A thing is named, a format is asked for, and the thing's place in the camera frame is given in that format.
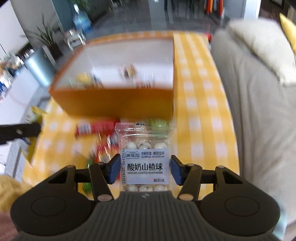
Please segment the red cartoon snack bag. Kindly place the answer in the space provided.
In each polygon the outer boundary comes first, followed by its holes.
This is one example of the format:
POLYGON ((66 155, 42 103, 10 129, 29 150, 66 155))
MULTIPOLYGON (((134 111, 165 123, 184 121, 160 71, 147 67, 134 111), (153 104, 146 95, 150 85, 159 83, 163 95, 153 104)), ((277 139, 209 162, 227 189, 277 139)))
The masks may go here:
POLYGON ((119 153, 118 137, 115 132, 98 134, 94 160, 96 163, 108 163, 114 155, 119 153))

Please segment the cream yellow snack bag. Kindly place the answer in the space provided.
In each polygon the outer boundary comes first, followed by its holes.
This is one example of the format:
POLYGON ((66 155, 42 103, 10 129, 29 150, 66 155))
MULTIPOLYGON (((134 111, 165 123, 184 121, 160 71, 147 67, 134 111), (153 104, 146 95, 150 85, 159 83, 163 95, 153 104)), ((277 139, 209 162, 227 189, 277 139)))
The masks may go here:
MULTIPOLYGON (((47 114, 47 112, 38 108, 37 106, 31 106, 31 110, 26 117, 26 121, 27 121, 27 123, 38 123, 38 124, 40 124, 40 126, 42 126, 43 125, 43 118, 46 114, 47 114)), ((31 163, 31 161, 32 161, 35 147, 36 147, 36 143, 37 143, 37 139, 38 139, 38 135, 40 133, 41 132, 39 132, 36 136, 33 136, 33 137, 22 138, 24 143, 21 144, 21 147, 20 147, 21 153, 23 154, 24 158, 29 163, 31 163)))

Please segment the red snack bar wrapper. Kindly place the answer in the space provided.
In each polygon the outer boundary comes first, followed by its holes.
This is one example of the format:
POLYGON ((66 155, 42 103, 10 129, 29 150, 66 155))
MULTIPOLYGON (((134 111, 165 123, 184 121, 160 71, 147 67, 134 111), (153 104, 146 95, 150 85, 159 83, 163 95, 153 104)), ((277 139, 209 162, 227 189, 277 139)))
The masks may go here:
POLYGON ((91 122, 79 123, 76 126, 75 137, 81 137, 93 134, 110 134, 115 131, 115 125, 118 119, 96 120, 91 122))

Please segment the yogurt hawthorn ball packet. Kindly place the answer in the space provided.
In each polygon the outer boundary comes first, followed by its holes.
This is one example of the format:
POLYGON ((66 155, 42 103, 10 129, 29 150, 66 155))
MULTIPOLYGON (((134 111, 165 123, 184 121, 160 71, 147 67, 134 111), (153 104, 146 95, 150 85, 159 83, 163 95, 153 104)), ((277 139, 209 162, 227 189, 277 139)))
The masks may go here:
POLYGON ((120 188, 128 192, 173 191, 170 124, 117 123, 120 188))

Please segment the green raisin packet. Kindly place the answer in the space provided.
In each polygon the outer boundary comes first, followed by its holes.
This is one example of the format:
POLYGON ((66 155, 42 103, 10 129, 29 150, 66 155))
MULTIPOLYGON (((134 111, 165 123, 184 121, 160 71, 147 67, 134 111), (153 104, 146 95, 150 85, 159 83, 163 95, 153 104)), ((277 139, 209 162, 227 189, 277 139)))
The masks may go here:
POLYGON ((167 120, 162 120, 162 119, 154 119, 150 118, 147 119, 146 121, 146 126, 150 126, 152 128, 169 128, 171 126, 170 122, 167 120))

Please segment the yellow checkered tablecloth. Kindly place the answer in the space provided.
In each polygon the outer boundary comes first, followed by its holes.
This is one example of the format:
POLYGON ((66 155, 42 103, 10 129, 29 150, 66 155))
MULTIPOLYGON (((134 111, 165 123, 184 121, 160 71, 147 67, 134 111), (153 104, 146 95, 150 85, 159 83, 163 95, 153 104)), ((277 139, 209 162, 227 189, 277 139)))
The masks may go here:
MULTIPOLYGON (((183 31, 150 31, 116 34, 98 39, 146 39, 170 36, 175 42, 177 128, 172 153, 183 163, 213 170, 223 165, 239 172, 232 116, 221 79, 210 54, 206 35, 183 31)), ((69 117, 50 100, 31 161, 25 163, 23 181, 35 186, 66 165, 84 168, 96 137, 75 138, 81 118, 69 117)))

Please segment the grey trash bin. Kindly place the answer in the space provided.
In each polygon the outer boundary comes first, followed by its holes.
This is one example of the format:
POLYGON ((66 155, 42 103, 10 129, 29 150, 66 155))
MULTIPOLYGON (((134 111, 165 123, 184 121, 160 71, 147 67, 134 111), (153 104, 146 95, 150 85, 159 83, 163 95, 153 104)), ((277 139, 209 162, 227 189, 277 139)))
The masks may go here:
POLYGON ((41 86, 48 88, 52 84, 56 69, 43 48, 39 48, 33 54, 30 54, 24 60, 24 63, 41 86))

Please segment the grey sofa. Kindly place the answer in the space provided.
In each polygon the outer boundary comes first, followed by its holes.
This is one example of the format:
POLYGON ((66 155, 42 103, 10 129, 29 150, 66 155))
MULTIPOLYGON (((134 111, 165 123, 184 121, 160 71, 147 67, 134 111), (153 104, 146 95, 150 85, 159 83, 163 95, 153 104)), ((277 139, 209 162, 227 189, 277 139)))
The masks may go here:
POLYGON ((295 88, 275 75, 230 30, 217 30, 212 56, 237 138, 240 173, 285 210, 284 240, 295 240, 295 88))

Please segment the orange cardboard box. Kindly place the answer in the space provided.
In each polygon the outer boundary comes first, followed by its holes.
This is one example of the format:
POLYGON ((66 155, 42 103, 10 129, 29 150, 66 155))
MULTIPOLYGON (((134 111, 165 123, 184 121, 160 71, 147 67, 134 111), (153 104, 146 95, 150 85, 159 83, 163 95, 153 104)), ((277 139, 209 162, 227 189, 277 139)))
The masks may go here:
POLYGON ((170 120, 175 82, 173 37, 108 36, 75 50, 49 92, 69 115, 170 120))

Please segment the potted green plant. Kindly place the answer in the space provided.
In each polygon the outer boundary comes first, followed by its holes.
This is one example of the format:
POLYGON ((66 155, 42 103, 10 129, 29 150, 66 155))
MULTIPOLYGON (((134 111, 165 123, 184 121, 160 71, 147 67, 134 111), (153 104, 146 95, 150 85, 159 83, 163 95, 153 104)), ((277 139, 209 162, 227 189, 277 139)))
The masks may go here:
POLYGON ((31 30, 25 29, 20 37, 26 37, 28 40, 33 40, 42 46, 46 46, 53 59, 57 60, 63 55, 55 37, 58 31, 61 32, 61 27, 56 13, 51 13, 47 18, 45 14, 42 13, 41 22, 35 25, 31 30))

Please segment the small white stool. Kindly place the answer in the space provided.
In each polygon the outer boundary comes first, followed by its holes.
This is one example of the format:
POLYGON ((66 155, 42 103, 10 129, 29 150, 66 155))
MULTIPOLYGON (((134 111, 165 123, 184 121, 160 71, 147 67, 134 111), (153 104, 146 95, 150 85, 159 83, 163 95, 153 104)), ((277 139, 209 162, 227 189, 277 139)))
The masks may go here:
POLYGON ((64 41, 71 51, 79 45, 86 45, 86 38, 83 32, 78 29, 70 29, 64 34, 64 41))

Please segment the blue water jug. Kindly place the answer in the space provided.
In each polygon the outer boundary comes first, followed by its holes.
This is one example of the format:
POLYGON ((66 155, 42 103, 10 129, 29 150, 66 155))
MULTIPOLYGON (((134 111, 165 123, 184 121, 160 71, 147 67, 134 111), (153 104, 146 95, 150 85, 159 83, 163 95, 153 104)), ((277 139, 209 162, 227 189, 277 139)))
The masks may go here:
POLYGON ((75 10, 75 15, 73 17, 75 28, 81 30, 84 33, 91 30, 91 21, 89 20, 86 12, 81 11, 77 4, 74 4, 73 7, 75 10))

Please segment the white cushion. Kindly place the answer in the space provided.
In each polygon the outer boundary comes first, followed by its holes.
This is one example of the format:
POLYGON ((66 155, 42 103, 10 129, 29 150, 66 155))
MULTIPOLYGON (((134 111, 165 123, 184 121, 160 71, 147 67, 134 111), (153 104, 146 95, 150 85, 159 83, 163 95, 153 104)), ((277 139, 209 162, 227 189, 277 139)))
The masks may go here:
POLYGON ((276 74, 281 85, 295 85, 295 54, 278 22, 237 19, 231 20, 227 28, 276 74))

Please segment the orange red stools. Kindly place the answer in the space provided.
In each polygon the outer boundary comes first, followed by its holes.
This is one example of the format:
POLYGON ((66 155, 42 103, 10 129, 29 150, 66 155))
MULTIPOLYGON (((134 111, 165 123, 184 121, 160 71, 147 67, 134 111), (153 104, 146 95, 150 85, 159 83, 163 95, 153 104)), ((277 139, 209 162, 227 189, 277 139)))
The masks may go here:
POLYGON ((224 0, 205 0, 204 3, 205 14, 217 14, 221 18, 224 13, 224 0))

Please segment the yellow cushion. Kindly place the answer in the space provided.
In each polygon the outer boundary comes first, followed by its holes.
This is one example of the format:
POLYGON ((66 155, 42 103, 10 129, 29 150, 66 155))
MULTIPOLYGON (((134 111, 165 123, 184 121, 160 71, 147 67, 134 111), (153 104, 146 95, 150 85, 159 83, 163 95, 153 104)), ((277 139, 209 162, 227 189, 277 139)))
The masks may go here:
POLYGON ((281 24, 282 30, 284 31, 291 45, 291 48, 295 54, 296 53, 296 25, 282 13, 280 13, 279 17, 280 17, 280 24, 281 24))

